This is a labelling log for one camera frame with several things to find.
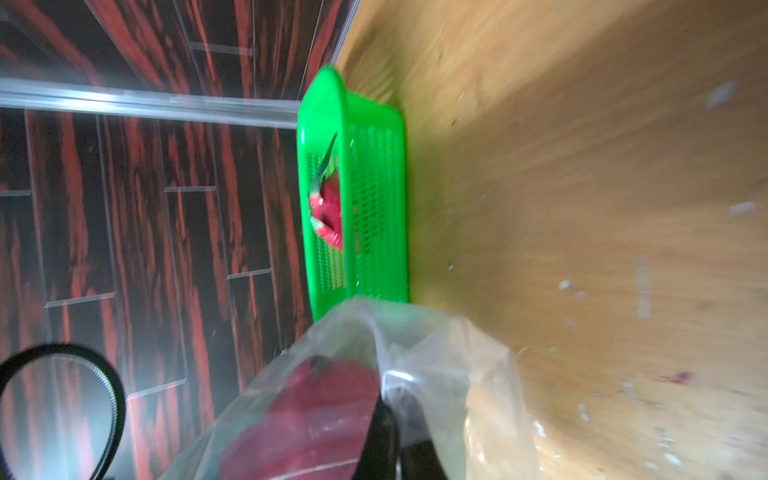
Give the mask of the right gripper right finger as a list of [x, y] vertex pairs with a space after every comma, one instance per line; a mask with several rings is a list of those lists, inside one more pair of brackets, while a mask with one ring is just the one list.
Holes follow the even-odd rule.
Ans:
[[447, 480], [432, 440], [425, 440], [400, 452], [403, 480]]

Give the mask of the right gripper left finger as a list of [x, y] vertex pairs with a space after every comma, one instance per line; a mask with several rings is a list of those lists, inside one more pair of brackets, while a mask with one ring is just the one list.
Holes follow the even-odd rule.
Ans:
[[396, 416], [379, 397], [352, 480], [395, 480], [399, 453]]

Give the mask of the red dragon fruit toy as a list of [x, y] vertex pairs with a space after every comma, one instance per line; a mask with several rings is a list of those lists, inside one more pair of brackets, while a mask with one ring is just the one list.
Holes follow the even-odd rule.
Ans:
[[334, 134], [320, 164], [315, 168], [309, 186], [309, 221], [314, 233], [330, 247], [342, 250], [343, 222], [340, 177], [331, 165]]
[[349, 359], [298, 365], [262, 420], [219, 458], [218, 479], [351, 479], [379, 397], [378, 373]]

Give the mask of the clear zip-top bag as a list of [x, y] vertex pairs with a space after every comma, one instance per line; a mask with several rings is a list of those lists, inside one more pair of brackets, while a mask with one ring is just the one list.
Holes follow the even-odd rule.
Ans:
[[468, 319], [366, 298], [330, 310], [169, 479], [534, 479], [514, 354]]

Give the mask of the green perforated plastic tray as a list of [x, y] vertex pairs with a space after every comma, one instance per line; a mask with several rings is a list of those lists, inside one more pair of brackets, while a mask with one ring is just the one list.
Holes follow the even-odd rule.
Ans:
[[[310, 226], [309, 186], [331, 138], [331, 165], [341, 186], [344, 247]], [[394, 108], [348, 90], [322, 67], [298, 113], [297, 154], [302, 233], [311, 311], [321, 319], [357, 295], [405, 302], [409, 297], [406, 130]]]

